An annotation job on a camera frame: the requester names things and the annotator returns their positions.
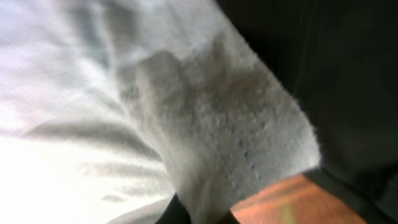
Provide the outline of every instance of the gray fabric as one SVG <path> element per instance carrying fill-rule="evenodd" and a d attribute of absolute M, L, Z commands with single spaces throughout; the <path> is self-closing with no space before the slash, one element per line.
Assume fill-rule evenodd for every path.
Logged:
<path fill-rule="evenodd" d="M 174 189 L 194 224 L 211 223 L 318 164 L 305 115 L 211 1 L 0 7 L 0 133 L 106 204 L 73 223 L 109 221 Z M 2 168 L 16 167 L 27 169 Z"/>

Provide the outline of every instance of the orange surface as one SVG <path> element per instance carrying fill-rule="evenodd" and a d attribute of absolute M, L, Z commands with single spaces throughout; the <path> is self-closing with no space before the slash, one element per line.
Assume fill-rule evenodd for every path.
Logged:
<path fill-rule="evenodd" d="M 365 224 L 343 202 L 299 175 L 267 187 L 237 203 L 242 224 Z"/>

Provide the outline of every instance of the wooden surface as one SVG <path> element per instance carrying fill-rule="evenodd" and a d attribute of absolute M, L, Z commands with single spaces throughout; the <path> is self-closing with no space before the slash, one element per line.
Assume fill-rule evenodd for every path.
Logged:
<path fill-rule="evenodd" d="M 241 224 L 365 224 L 344 203 L 302 175 L 267 187 L 236 204 L 232 212 Z"/>

